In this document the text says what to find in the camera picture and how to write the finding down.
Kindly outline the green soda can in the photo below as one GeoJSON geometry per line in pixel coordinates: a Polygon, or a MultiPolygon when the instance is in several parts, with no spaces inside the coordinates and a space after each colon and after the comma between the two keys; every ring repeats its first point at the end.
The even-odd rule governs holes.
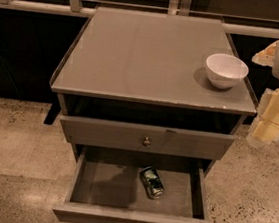
{"type": "Polygon", "coordinates": [[[150,199],[156,200],[163,195],[165,192],[163,183],[154,167],[143,168],[139,175],[146,194],[150,199]]]}

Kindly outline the grey drawer cabinet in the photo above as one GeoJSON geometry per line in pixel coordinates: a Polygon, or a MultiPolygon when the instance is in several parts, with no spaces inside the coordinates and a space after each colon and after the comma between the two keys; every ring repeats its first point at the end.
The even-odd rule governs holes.
{"type": "Polygon", "coordinates": [[[226,89],[209,81],[218,53],[235,56],[214,19],[100,7],[50,84],[62,116],[234,137],[256,108],[246,77],[226,89]]]}

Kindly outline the brass top drawer knob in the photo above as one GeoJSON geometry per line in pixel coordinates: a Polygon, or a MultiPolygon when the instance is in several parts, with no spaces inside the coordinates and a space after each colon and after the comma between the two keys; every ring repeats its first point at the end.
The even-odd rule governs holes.
{"type": "Polygon", "coordinates": [[[150,146],[151,146],[151,138],[149,138],[149,137],[146,136],[146,137],[143,139],[143,145],[146,146],[146,147],[150,147],[150,146]]]}

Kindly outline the open grey middle drawer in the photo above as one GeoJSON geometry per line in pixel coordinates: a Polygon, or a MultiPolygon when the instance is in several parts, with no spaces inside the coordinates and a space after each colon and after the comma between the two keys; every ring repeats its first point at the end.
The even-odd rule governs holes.
{"type": "Polygon", "coordinates": [[[53,206],[71,223],[213,223],[199,159],[87,146],[66,200],[53,206]],[[152,166],[165,192],[150,199],[139,173],[152,166]]]}

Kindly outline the closed grey top drawer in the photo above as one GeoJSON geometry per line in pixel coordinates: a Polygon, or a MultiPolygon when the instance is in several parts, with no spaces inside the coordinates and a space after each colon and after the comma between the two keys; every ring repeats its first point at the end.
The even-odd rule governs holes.
{"type": "Polygon", "coordinates": [[[78,116],[60,118],[69,143],[128,149],[163,155],[220,160],[234,142],[227,134],[121,123],[78,116]],[[145,137],[151,146],[143,145],[145,137]]]}

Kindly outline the white ceramic bowl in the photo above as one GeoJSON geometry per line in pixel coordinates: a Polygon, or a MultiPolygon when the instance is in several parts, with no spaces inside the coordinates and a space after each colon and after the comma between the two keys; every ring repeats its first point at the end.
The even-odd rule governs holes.
{"type": "Polygon", "coordinates": [[[209,55],[205,64],[209,81],[220,89],[238,85],[249,73],[246,63],[230,54],[209,55]]]}

